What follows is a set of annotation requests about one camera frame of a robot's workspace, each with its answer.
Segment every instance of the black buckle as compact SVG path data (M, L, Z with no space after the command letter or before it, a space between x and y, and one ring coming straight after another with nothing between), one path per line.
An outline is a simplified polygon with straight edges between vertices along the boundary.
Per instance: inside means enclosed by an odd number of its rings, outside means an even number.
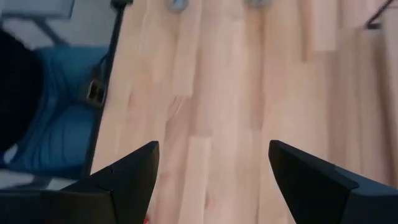
M102 107L105 102L106 85L98 79L92 79L88 85L86 102L96 107Z

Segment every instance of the blue fabric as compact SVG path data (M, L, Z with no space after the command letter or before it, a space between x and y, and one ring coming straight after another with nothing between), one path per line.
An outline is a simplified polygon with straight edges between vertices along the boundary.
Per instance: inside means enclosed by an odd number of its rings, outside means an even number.
M44 89L10 169L54 175L83 165L94 121L93 109L78 102L78 96L107 51L67 46L36 51L44 67Z

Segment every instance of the wooden floor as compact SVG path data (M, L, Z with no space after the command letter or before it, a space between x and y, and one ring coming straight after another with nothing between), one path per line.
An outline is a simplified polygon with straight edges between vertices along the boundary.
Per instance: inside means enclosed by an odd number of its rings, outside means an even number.
M394 185L382 35L363 29L382 1L189 1L126 9L93 172L158 140L151 224L293 223L271 139Z

